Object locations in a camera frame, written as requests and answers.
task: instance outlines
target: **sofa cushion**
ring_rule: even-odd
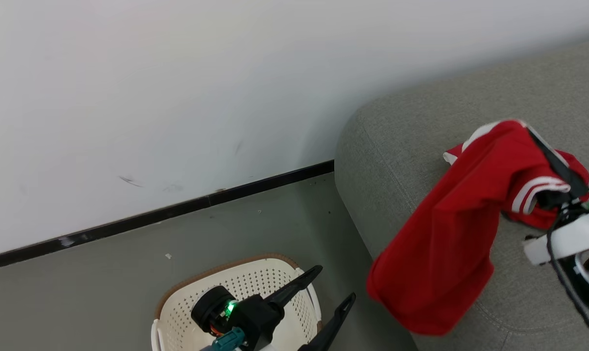
[[[408,89],[359,109],[339,141],[335,180],[373,257],[448,169],[441,154],[479,126],[506,118],[525,120],[589,170],[589,42]],[[537,335],[548,335],[549,350],[571,344],[589,350],[589,331],[551,267],[533,267],[524,256],[522,240],[531,231],[501,219],[491,252],[495,273],[461,323],[492,325],[495,344],[505,350],[528,347]],[[448,338],[466,332],[456,330]],[[437,350],[434,344],[422,341],[427,350]]]

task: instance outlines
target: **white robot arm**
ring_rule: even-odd
[[[557,208],[557,220],[546,235],[524,242],[524,252],[534,265],[551,262],[589,328],[589,204],[579,200],[588,188],[535,131],[530,129],[530,132],[552,169],[571,185],[572,190],[568,194],[542,194],[540,205]]]

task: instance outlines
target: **white stripe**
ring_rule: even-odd
[[[524,214],[530,214],[530,213],[532,213],[532,210],[534,209],[534,206],[537,203],[537,199],[534,196],[537,195],[537,193],[539,191],[551,190],[551,191],[560,191],[562,193],[568,193],[570,189],[571,189],[571,186],[569,186],[569,184],[567,184],[567,183],[563,183],[563,184],[546,184],[546,185],[543,185],[543,186],[535,187],[530,192],[530,194],[528,195],[528,197],[526,198],[526,203],[524,204]]]
[[[470,136],[470,138],[466,142],[463,143],[463,146],[461,146],[461,152],[465,151],[465,149],[467,149],[467,147],[470,146],[470,144],[472,142],[474,142],[474,140],[477,140],[477,138],[480,138],[483,135],[489,133],[491,131],[491,129],[493,129],[495,126],[499,125],[500,122],[504,122],[504,121],[499,120],[498,122],[485,124],[484,126],[480,126],[478,129],[476,129],[474,131],[474,133],[472,133],[472,136]]]
[[[456,161],[457,157],[451,153],[444,153],[443,154],[444,160],[452,166],[452,164]]]
[[[559,185],[561,183],[563,183],[562,180],[548,176],[537,177],[532,180],[529,180],[528,182],[526,182],[526,184],[524,184],[522,189],[519,189],[519,193],[517,193],[517,196],[515,196],[515,200],[513,200],[513,205],[511,205],[511,211],[513,211],[514,213],[519,213],[520,208],[522,206],[522,202],[524,201],[526,194],[528,194],[528,191],[530,191],[532,187],[540,186],[543,184]]]

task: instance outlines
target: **white basket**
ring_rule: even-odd
[[[156,311],[152,351],[199,351],[212,344],[214,337],[190,317],[192,306],[206,289],[223,285],[237,300],[257,293],[266,297],[303,273],[289,258],[269,254],[217,267],[176,285]],[[285,306],[285,317],[275,329],[272,345],[278,351],[296,351],[316,336],[320,322],[321,308],[310,284]]]

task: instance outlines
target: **white wall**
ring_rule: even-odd
[[[390,87],[584,38],[589,0],[0,0],[0,253],[330,160]]]

